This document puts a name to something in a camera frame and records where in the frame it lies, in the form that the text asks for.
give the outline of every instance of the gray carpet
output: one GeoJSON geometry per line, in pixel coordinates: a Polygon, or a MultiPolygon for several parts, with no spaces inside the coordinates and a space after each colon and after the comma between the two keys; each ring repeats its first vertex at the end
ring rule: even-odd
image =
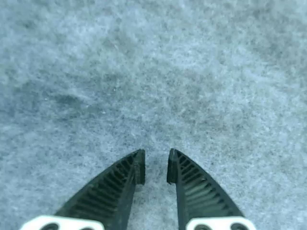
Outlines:
{"type": "Polygon", "coordinates": [[[129,230],[175,230],[171,147],[259,230],[307,229],[306,0],[0,1],[0,229],[146,150],[129,230]]]}

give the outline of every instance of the screw hole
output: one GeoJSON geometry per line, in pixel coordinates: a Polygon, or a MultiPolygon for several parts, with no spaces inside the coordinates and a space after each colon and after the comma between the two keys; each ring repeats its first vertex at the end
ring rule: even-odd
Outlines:
{"type": "Polygon", "coordinates": [[[197,225],[194,230],[212,230],[211,228],[209,228],[209,226],[204,225],[204,224],[199,224],[197,225]]]}
{"type": "Polygon", "coordinates": [[[231,225],[231,230],[248,230],[243,224],[235,223],[231,225]]]}
{"type": "Polygon", "coordinates": [[[42,227],[40,230],[58,230],[59,225],[56,223],[50,223],[42,227]]]}

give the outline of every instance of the ribbed gripper pad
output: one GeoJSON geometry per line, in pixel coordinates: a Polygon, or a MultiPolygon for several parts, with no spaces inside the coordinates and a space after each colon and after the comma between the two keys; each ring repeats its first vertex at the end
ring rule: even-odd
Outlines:
{"type": "Polygon", "coordinates": [[[138,150],[96,176],[55,215],[97,220],[106,230],[124,230],[135,185],[144,183],[145,151],[138,150]]]}
{"type": "Polygon", "coordinates": [[[176,183],[179,229],[192,218],[243,216],[220,185],[182,152],[171,149],[167,182],[176,183]]]}

